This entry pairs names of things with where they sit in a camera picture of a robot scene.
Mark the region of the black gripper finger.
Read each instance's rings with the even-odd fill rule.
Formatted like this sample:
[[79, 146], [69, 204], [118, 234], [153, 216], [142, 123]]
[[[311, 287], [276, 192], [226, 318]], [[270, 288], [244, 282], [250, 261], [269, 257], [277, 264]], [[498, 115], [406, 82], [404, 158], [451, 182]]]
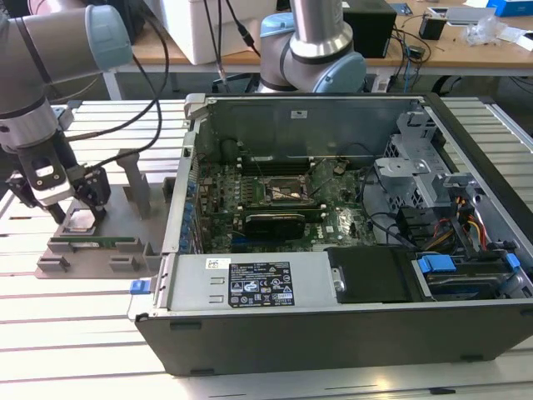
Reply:
[[96, 219], [105, 217], [111, 187], [103, 167], [85, 167], [81, 177], [74, 181], [74, 189], [74, 197], [88, 206]]
[[55, 223], [62, 224], [64, 222], [66, 214], [61, 206], [57, 203], [50, 206], [41, 204], [35, 198], [27, 179], [18, 171], [12, 172], [11, 176], [6, 180], [6, 184], [13, 194], [28, 208], [41, 208], [53, 217]]

